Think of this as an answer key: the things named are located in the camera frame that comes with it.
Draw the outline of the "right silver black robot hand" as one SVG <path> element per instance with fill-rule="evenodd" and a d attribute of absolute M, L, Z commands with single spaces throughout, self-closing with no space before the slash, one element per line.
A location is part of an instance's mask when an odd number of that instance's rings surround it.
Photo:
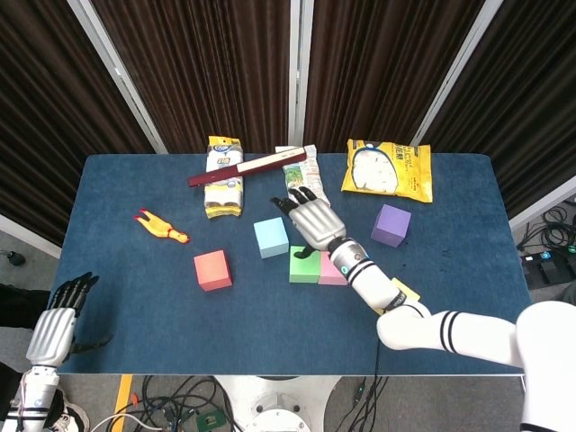
<path fill-rule="evenodd" d="M 270 202 L 289 217 L 306 241 L 303 250 L 294 253 L 295 257 L 305 259 L 314 251 L 327 251 L 333 240 L 346 236 L 344 222 L 311 189 L 300 186 L 290 188 L 288 193 L 296 201 L 290 197 L 272 197 Z"/>

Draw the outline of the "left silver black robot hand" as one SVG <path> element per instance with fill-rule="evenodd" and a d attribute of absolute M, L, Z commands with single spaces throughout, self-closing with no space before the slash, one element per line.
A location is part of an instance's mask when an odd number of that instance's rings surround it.
<path fill-rule="evenodd" d="M 77 319 L 98 280 L 97 275 L 87 272 L 56 289 L 31 336 L 26 358 L 32 367 L 58 369 L 71 355 L 104 347 L 113 339 L 113 334 L 93 343 L 77 343 L 75 339 Z"/>

